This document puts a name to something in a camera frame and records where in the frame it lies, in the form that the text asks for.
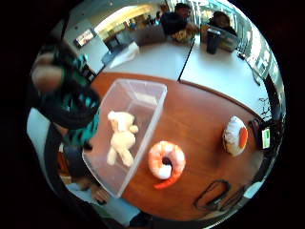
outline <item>toy food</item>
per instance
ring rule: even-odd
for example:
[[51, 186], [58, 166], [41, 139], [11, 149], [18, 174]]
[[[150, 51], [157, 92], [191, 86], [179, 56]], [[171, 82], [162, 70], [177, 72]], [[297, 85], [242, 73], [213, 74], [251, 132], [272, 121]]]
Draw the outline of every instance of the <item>toy food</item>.
[[111, 148], [107, 154], [107, 163], [113, 165], [116, 155], [119, 154], [123, 163], [130, 167], [133, 164], [133, 157], [129, 150], [135, 143], [134, 134], [138, 132], [138, 127], [133, 125], [134, 116], [127, 112], [110, 111], [108, 120], [112, 124], [113, 135]]
[[240, 155], [247, 144], [248, 130], [243, 121], [237, 116], [232, 116], [223, 132], [223, 145], [226, 152], [232, 156]]
[[182, 150], [169, 141], [160, 141], [149, 151], [149, 167], [152, 174], [160, 179], [166, 179], [155, 184], [154, 188], [163, 189], [174, 184], [181, 176], [185, 167], [185, 157]]

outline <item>chair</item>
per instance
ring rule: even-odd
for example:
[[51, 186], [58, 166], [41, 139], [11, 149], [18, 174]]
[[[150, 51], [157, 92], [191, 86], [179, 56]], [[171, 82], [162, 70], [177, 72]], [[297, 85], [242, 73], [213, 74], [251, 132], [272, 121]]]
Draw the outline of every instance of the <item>chair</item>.
[[57, 153], [62, 136], [55, 126], [35, 108], [30, 108], [27, 135], [36, 152], [43, 176], [52, 191], [87, 223], [101, 221], [92, 207], [72, 195], [61, 180], [57, 170]]

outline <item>dark hair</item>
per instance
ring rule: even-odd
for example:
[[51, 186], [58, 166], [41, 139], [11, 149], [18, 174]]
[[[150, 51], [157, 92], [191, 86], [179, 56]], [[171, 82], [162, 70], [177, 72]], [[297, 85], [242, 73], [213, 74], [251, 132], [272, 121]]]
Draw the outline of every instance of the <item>dark hair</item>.
[[230, 24], [230, 17], [223, 11], [215, 11], [213, 13], [213, 18], [220, 17], [220, 16], [224, 16], [226, 18], [227, 22]]
[[187, 9], [191, 9], [191, 7], [188, 5], [188, 4], [185, 4], [185, 3], [177, 3], [174, 7], [174, 10], [180, 10], [180, 9], [183, 9], [183, 8], [187, 8]]

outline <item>white table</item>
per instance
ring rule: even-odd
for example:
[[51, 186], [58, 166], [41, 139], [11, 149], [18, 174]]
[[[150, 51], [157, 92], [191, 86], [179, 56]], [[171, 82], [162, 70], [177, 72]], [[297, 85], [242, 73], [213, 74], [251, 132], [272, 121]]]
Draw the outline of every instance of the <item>white table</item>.
[[138, 73], [177, 80], [187, 61], [192, 44], [179, 44], [171, 40], [140, 47], [140, 53], [132, 60], [103, 72]]
[[241, 103], [264, 118], [270, 119], [269, 99], [264, 83], [258, 85], [252, 69], [245, 60], [237, 57], [237, 51], [221, 49], [216, 54], [206, 52], [206, 44], [195, 38], [192, 51], [181, 74], [180, 81], [209, 88]]

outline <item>laptop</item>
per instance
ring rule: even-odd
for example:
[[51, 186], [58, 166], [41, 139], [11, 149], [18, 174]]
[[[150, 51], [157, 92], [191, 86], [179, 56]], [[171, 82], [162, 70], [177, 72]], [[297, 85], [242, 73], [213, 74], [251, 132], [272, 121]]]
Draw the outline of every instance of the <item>laptop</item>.
[[138, 46], [161, 43], [166, 40], [166, 34], [161, 25], [130, 31], [130, 37]]

